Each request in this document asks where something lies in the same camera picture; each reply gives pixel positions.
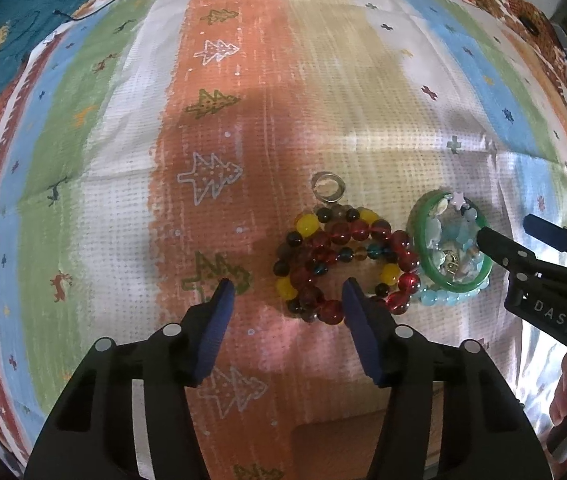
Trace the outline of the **colourful striped blanket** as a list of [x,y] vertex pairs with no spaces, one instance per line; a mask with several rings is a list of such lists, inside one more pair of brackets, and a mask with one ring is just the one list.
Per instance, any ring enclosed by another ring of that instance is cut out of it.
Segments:
[[228,278],[188,396],[215,479],[357,478],[387,394],[345,325],[294,318],[285,237],[317,174],[408,230],[461,192],[530,243],[567,226],[567,60],[523,0],[88,0],[0,93],[0,451],[24,474],[90,344],[150,336]]

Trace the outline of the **green jade bangle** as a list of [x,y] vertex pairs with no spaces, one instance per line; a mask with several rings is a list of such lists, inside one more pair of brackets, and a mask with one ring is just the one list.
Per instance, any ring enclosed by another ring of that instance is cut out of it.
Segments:
[[493,262],[477,246],[487,220],[461,192],[439,188],[422,195],[408,220],[408,233],[419,254],[422,292],[436,301],[459,301],[489,284]]

